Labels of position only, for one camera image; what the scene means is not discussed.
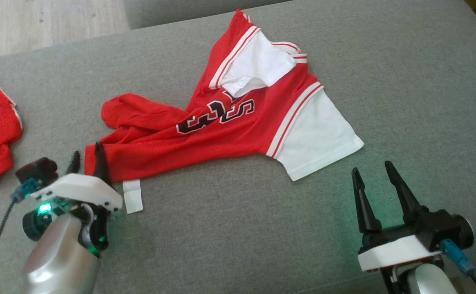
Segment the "white sleeve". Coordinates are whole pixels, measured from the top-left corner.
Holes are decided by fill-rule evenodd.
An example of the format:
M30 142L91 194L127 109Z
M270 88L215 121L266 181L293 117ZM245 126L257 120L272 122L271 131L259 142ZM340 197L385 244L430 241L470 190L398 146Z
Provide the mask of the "white sleeve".
M295 65L292 56L258 32L230 64L221 86L232 97L242 97L254 89L274 85Z
M280 138L279 151L273 156L292 180L314 173L363 147L363 141L322 87L295 114L286 136Z

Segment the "wooden floor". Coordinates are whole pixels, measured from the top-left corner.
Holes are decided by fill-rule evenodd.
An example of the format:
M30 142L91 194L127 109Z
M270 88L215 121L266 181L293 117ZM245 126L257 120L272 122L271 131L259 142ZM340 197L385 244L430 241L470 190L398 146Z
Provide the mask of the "wooden floor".
M0 0L0 56L128 30L123 0Z

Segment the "white tape on cable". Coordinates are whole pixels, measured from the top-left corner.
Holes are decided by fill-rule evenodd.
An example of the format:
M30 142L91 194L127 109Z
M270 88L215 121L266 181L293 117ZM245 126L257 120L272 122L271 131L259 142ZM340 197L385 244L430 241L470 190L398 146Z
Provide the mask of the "white tape on cable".
M139 179L126 180L123 182L123 198L125 199L125 208L127 209L127 214L132 214L133 212L140 212L143 210Z

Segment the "gray fabric surface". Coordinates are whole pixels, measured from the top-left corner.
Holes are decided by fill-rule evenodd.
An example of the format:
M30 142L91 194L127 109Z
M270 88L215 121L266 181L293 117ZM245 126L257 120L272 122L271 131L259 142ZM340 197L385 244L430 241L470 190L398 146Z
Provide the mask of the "gray fabric surface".
M110 223L96 293L381 293L357 263L350 171L384 226L401 222L384 160L419 201L476 233L476 17L445 1L295 0L246 11L311 71L365 147L295 183L265 156L218 160L142 181L144 211ZM131 91L185 107L231 13L0 58L0 86L25 131L16 168L64 167L108 134L100 107ZM0 219L17 186L0 179ZM16 293L34 243L14 210L0 242L0 293ZM476 265L476 243L467 251Z
M288 0L123 0L131 29L179 22Z

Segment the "couch backrest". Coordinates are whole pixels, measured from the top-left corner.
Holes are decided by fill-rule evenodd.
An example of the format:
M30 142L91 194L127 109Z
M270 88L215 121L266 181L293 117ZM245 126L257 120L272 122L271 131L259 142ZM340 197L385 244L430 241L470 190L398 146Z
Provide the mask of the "couch backrest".
M288 0L124 0L131 29L217 15Z

